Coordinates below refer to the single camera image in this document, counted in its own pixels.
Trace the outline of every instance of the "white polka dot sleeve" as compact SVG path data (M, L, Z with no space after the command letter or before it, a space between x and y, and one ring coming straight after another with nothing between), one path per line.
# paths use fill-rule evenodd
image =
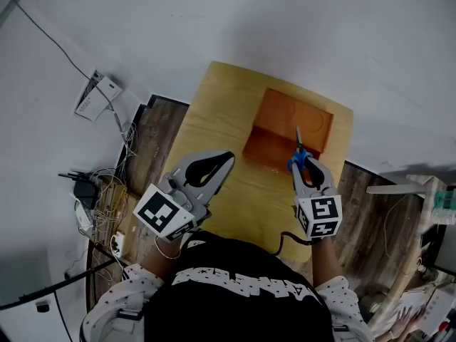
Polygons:
M333 326L346 326L348 331L338 331L336 328L334 338L336 341L373 342L374 337L361 318L358 307L358 297L348 288L348 280L337 276L326 283L316 287L317 292L326 302L331 312Z
M83 341L104 341L102 336L110 335L112 330L122 335L117 341L140 340L140 337L135 339L136 335L143 333L140 327L135 327L138 322L125 319L119 321L118 312L125 310L130 314L140 313L144 304L163 285L163 280L139 264L125 267L125 272L130 278L111 287L85 316L81 325Z

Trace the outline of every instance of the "scissor blade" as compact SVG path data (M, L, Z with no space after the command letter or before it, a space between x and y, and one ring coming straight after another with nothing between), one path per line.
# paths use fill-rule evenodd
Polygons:
M298 152L302 148L302 140L301 140L301 130L299 129L299 125L296 126L296 149Z

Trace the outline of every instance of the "orange wooden block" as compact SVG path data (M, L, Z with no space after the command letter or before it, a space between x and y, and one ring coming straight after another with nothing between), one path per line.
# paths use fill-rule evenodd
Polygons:
M268 88L242 151L250 160L288 173L296 150L296 126L304 147L318 159L324 152L333 114Z

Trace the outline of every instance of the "wall outlet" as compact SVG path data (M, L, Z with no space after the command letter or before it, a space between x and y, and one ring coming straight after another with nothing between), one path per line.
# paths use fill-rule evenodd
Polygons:
M108 102L100 90L109 101L113 101L122 92L122 89L109 78L95 71L81 96L75 113L95 122L108 106Z
M123 255L125 235L122 232L117 232L112 239L111 246L113 248L113 254L118 259Z

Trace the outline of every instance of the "black t-shirt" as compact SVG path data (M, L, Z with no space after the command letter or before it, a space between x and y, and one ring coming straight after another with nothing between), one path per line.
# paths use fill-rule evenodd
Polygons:
M266 336L333 341L331 315L309 282L275 256L208 232L182 248L176 274L144 308L145 341Z

